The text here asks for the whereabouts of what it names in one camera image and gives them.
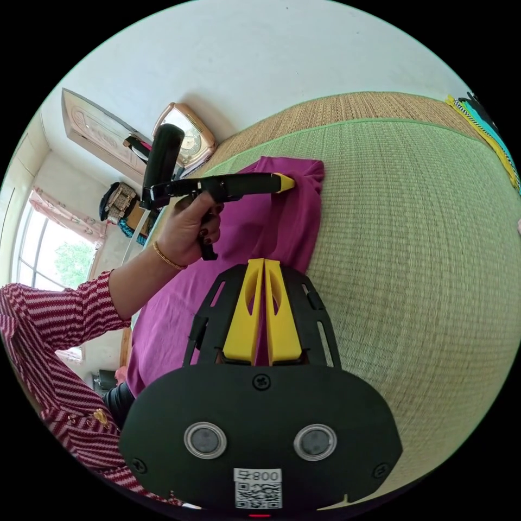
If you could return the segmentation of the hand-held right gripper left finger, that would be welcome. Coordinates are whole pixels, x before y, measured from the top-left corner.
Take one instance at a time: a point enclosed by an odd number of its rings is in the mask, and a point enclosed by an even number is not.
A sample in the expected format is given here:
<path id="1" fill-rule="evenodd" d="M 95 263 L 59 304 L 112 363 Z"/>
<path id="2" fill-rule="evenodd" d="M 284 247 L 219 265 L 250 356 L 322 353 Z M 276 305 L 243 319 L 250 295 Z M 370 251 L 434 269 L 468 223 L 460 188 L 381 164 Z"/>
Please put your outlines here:
<path id="1" fill-rule="evenodd" d="M 261 316 L 264 259 L 245 267 L 237 303 L 223 347 L 227 361 L 255 361 Z"/>

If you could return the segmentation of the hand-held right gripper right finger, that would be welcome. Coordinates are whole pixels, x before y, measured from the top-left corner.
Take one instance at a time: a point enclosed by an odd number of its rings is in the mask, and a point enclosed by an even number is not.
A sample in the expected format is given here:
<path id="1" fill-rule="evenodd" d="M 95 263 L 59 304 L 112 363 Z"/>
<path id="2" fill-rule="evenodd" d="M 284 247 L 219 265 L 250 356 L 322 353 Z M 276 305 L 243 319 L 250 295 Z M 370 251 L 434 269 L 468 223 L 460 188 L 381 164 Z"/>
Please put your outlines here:
<path id="1" fill-rule="evenodd" d="M 269 363 L 298 361 L 302 348 L 281 265 L 276 260 L 265 260 L 265 306 Z"/>

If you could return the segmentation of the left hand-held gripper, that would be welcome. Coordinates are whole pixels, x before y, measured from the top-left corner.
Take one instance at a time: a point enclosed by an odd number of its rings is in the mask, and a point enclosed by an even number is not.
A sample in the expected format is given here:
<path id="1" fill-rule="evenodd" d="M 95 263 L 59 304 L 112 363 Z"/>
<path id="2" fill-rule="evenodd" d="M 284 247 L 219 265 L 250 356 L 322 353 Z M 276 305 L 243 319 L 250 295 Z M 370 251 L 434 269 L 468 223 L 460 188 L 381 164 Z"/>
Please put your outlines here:
<path id="1" fill-rule="evenodd" d="M 163 208 L 170 199 L 177 197 L 188 197 L 193 201 L 203 192 L 208 192 L 215 203 L 225 204 L 248 195 L 279 194 L 294 187 L 295 180 L 282 173 L 236 173 L 175 179 L 173 173 L 146 172 L 141 207 L 146 210 Z"/>

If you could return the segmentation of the person's left hand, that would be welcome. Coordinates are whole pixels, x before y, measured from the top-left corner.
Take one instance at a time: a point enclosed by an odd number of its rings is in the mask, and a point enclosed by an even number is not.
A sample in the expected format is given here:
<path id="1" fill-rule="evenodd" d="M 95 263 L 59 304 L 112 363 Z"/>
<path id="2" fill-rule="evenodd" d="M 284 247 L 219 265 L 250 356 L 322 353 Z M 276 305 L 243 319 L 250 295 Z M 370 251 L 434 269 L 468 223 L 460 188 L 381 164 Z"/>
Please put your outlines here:
<path id="1" fill-rule="evenodd" d="M 157 255 L 172 268 L 183 270 L 202 258 L 202 248 L 212 246 L 221 235 L 224 204 L 208 192 L 179 200 L 154 242 Z"/>

